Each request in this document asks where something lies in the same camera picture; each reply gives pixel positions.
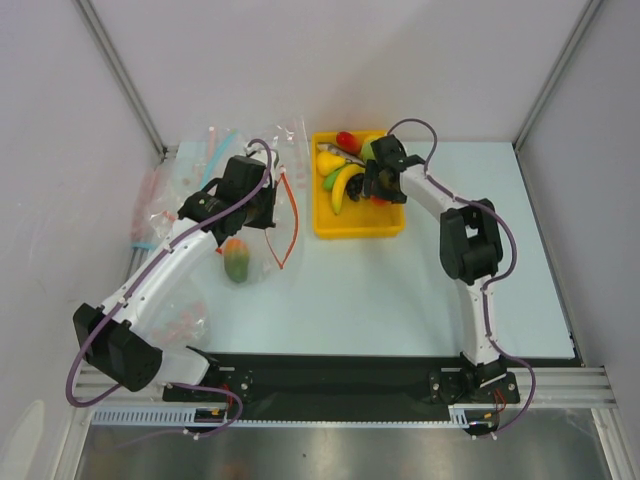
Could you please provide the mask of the yellow toy banana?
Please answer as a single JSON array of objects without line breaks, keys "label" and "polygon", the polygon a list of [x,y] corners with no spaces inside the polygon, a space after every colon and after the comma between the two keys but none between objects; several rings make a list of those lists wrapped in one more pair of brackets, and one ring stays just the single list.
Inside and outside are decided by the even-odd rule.
[{"label": "yellow toy banana", "polygon": [[331,207],[335,215],[339,215],[342,209],[343,197],[348,182],[356,175],[363,174],[365,169],[357,164],[350,164],[342,168],[337,175],[331,191]]}]

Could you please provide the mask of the clear orange-zipper zip bag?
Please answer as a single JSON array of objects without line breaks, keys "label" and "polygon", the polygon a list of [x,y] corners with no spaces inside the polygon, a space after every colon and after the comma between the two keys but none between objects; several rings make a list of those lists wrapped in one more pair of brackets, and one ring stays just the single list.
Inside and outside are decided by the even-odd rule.
[{"label": "clear orange-zipper zip bag", "polygon": [[286,169],[280,167],[273,182],[275,188],[274,227],[265,230],[243,228],[231,237],[243,240],[249,247],[249,275],[246,282],[237,284],[225,273],[223,249],[226,240],[217,249],[227,280],[232,285],[250,285],[264,282],[272,274],[285,268],[295,248],[300,228],[299,208]]}]

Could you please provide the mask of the orange green toy mango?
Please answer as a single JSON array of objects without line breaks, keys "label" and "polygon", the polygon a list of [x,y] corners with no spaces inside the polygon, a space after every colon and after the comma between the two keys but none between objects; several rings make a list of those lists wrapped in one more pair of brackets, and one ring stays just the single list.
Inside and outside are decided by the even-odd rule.
[{"label": "orange green toy mango", "polygon": [[249,275],[250,251],[241,239],[232,238],[224,246],[223,263],[225,273],[234,283],[247,281]]}]

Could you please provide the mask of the peach toy fruit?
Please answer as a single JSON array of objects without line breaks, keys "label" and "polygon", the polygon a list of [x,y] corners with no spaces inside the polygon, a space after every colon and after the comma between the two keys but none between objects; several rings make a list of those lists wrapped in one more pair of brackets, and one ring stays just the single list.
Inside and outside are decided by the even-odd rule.
[{"label": "peach toy fruit", "polygon": [[389,204],[389,202],[387,200],[384,200],[384,199],[381,199],[381,198],[378,198],[378,197],[375,197],[375,196],[372,196],[370,198],[370,201],[372,202],[373,205],[379,206],[379,207],[384,207],[384,206]]}]

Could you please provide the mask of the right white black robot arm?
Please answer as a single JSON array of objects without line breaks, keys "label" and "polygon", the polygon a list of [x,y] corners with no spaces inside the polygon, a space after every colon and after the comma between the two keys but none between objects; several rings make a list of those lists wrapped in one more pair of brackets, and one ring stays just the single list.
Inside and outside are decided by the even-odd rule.
[{"label": "right white black robot arm", "polygon": [[498,273],[503,248],[493,204],[460,197],[429,172],[425,160],[408,155],[394,135],[373,141],[371,150],[363,195],[395,204],[411,199],[438,221],[439,261],[457,285],[465,315],[461,356],[467,371],[461,376],[461,388],[469,399],[484,401],[506,376],[494,338],[490,283]]}]

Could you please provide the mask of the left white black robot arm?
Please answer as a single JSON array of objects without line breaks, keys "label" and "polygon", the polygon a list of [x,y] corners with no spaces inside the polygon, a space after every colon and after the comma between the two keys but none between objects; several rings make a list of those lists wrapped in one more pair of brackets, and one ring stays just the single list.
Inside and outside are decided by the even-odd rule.
[{"label": "left white black robot arm", "polygon": [[201,261],[242,228],[274,227],[278,163],[272,149],[235,155],[221,177],[187,197],[165,239],[133,276],[99,306],[84,303],[76,310],[78,359],[131,392],[152,383],[182,383],[199,400],[214,397],[220,376],[205,356],[158,339],[160,308]]}]

